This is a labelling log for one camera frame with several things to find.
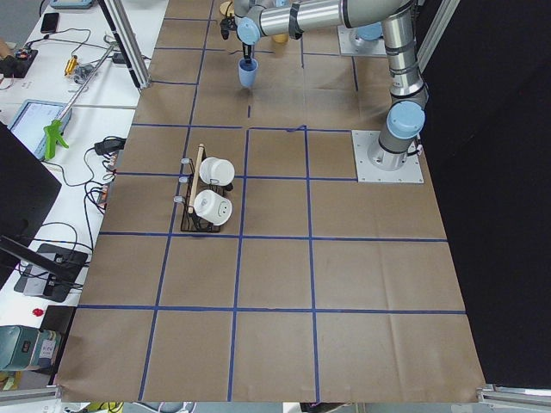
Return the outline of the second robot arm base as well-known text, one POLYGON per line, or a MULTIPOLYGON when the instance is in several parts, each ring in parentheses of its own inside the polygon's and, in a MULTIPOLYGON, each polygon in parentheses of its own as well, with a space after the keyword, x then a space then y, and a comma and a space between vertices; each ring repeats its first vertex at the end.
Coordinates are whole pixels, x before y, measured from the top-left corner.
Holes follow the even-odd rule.
POLYGON ((375 46, 383 36, 381 22, 354 28, 350 34, 350 42, 354 47, 366 48, 375 46))

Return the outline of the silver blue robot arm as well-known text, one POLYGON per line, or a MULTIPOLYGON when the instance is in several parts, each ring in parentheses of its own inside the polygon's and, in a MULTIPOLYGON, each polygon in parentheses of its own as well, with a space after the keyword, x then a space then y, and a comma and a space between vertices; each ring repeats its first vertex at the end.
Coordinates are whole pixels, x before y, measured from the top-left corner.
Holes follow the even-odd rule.
POLYGON ((428 91, 418 67, 413 30, 413 1, 235 1, 238 38, 253 46, 262 37, 288 34, 298 40, 316 28, 360 28, 379 22, 392 85, 392 106, 369 161, 386 171, 400 169, 408 148, 425 122, 428 91))

